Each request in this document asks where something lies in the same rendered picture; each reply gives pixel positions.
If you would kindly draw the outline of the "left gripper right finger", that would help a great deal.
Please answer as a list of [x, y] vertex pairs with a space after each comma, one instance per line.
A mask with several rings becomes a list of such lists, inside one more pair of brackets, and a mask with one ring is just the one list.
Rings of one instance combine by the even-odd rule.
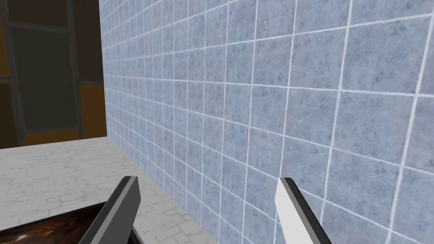
[[293, 179], [278, 179], [275, 205], [286, 244], [332, 244]]

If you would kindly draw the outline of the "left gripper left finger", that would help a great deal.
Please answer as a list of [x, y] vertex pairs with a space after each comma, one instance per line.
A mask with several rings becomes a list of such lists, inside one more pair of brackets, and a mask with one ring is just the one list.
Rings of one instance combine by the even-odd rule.
[[127, 244], [139, 209], [137, 176], [124, 176], [79, 244]]

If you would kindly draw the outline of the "grey framed window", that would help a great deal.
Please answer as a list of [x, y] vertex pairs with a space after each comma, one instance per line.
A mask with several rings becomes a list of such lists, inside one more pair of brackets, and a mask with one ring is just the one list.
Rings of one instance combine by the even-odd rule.
[[83, 137], [74, 0], [0, 0], [17, 145]]

